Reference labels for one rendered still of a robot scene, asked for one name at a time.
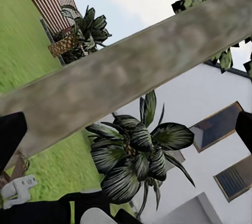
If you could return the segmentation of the wicker basket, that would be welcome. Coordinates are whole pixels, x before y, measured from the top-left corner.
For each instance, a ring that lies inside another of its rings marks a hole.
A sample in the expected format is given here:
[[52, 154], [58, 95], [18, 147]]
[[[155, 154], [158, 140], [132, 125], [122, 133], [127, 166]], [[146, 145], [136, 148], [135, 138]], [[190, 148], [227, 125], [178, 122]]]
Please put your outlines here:
[[[0, 174], [0, 185], [2, 186], [2, 188], [4, 188], [8, 183], [10, 183], [14, 179], [26, 176], [26, 171], [31, 165], [30, 160], [28, 160], [26, 157], [26, 151], [23, 150], [21, 147], [17, 148], [14, 154], [18, 156], [18, 161], [16, 163], [16, 166], [14, 167], [11, 177], [4, 171], [2, 172], [2, 174]], [[0, 204], [2, 209], [4, 208], [5, 202], [6, 201], [4, 197], [0, 193]]]

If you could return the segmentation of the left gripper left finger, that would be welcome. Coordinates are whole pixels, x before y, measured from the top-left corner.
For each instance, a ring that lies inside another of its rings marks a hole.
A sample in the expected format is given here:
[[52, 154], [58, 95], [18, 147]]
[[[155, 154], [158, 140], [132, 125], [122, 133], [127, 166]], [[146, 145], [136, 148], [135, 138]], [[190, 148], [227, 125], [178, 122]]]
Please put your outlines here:
[[0, 174], [27, 133], [22, 111], [0, 117]]

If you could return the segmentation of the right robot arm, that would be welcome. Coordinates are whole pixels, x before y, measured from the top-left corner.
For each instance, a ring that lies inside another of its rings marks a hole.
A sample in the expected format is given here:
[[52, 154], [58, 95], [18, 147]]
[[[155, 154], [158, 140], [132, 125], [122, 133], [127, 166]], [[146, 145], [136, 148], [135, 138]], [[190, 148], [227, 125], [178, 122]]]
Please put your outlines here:
[[113, 216], [103, 189], [69, 193], [59, 200], [28, 202], [28, 191], [36, 185], [34, 175], [28, 175], [1, 188], [8, 200], [0, 208], [0, 224], [71, 224], [70, 201], [75, 201], [75, 224], [143, 224], [123, 209]]

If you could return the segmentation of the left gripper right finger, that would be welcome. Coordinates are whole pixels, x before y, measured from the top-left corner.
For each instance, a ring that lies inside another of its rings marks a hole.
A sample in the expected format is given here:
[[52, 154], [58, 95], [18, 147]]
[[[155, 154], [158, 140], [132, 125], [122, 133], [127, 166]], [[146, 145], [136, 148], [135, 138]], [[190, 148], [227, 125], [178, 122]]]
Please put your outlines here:
[[252, 114], [240, 111], [235, 130], [252, 154]]

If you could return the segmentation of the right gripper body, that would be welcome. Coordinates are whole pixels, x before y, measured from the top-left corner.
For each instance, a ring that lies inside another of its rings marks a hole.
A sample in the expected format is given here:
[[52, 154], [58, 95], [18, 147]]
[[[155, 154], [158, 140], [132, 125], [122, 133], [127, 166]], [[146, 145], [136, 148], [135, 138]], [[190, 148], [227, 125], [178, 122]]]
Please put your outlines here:
[[45, 202], [25, 202], [6, 210], [0, 208], [0, 224], [38, 224], [40, 210]]

